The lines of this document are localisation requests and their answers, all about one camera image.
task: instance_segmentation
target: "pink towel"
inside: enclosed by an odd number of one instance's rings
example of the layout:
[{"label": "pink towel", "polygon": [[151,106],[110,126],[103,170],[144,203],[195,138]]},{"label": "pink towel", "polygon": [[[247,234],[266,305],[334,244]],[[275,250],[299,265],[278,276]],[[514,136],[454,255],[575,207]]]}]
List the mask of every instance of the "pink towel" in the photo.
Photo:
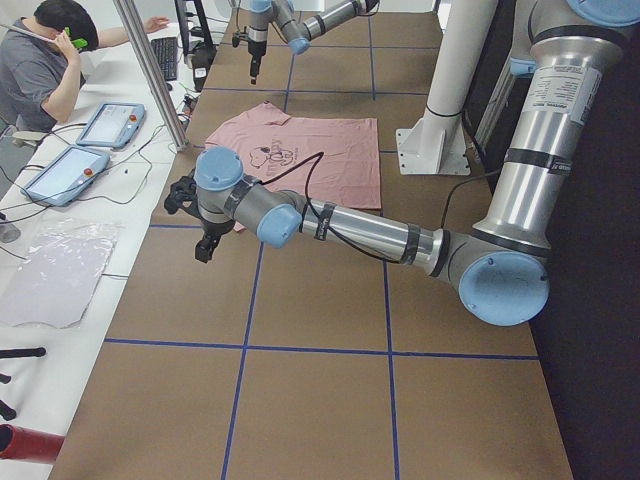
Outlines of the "pink towel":
[{"label": "pink towel", "polygon": [[[349,208],[379,209],[380,160],[375,118],[295,118],[264,102],[227,120],[206,140],[207,148],[224,146],[238,153],[245,172],[263,181],[317,152],[309,195]],[[313,161],[268,185],[304,195]]]}]

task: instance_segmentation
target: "green object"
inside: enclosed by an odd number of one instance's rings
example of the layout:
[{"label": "green object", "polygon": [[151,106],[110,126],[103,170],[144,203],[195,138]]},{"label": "green object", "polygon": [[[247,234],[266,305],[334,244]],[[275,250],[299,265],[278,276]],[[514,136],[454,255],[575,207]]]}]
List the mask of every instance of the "green object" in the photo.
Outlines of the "green object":
[{"label": "green object", "polygon": [[[69,27],[64,27],[64,31],[69,36],[69,38],[71,38],[71,32],[69,30]],[[71,43],[78,50],[80,50],[81,48],[84,48],[87,45],[89,45],[89,42],[87,42],[84,38],[76,38],[75,40],[71,40]]]}]

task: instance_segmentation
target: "blue tablet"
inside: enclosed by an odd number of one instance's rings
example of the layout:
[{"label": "blue tablet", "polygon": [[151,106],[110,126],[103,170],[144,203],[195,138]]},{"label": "blue tablet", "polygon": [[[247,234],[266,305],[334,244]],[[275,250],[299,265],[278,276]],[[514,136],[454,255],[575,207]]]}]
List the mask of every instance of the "blue tablet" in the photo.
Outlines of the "blue tablet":
[{"label": "blue tablet", "polygon": [[22,190],[32,200],[61,207],[80,195],[108,163],[108,153],[71,145]]},{"label": "blue tablet", "polygon": [[122,148],[138,131],[144,114],[145,108],[141,103],[103,103],[76,143],[85,147]]}]

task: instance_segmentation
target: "white table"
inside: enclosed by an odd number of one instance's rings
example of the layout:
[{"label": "white table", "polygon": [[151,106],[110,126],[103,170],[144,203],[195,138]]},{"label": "white table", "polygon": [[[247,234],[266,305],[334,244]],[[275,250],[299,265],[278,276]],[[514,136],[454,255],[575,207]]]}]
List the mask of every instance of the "white table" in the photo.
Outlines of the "white table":
[{"label": "white table", "polygon": [[[177,26],[157,32],[154,36],[177,35]],[[191,71],[182,63],[178,80],[171,82],[171,97],[178,106],[185,93],[193,93]],[[111,163],[121,162],[147,142],[163,125],[163,120],[130,44],[109,49],[80,92],[76,110],[68,124],[86,122],[101,102],[136,102],[146,107],[146,118],[132,142],[120,152],[112,152]],[[73,143],[81,128],[60,132]],[[66,144],[55,136],[48,137],[36,151],[30,164],[47,165]],[[49,208],[16,225],[21,237],[2,244],[8,250],[24,256],[38,232],[48,223],[67,218],[106,223],[118,226],[118,238],[109,263],[98,283],[82,320],[68,328],[55,329],[46,325],[8,327],[0,323],[0,349],[43,346],[47,354],[42,358],[0,360],[0,372],[13,378],[0,385],[0,399],[18,412],[10,423],[45,432],[66,434],[93,368],[98,351],[118,305],[136,255],[149,225],[152,210],[158,203],[173,159],[175,147],[166,128],[143,150],[147,163],[133,155],[124,163],[98,178],[80,198],[104,195],[117,201],[132,198],[144,182],[143,188],[126,205],[106,199],[72,202],[67,207]],[[37,170],[26,170],[17,179],[24,185]],[[27,199],[13,186],[0,201],[0,211],[9,219],[18,219],[38,212],[42,207],[28,204]],[[16,273],[21,260],[0,252],[0,292],[3,292]],[[50,465],[12,460],[0,461],[0,478],[20,480],[46,479]]]}]

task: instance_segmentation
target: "black keyboard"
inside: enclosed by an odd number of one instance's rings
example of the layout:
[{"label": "black keyboard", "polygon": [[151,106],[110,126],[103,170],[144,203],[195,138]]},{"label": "black keyboard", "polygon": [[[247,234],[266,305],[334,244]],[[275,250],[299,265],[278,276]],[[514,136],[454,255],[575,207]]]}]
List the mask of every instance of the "black keyboard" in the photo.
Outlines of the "black keyboard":
[{"label": "black keyboard", "polygon": [[178,38],[162,37],[151,40],[151,50],[158,60],[164,80],[178,78]]}]

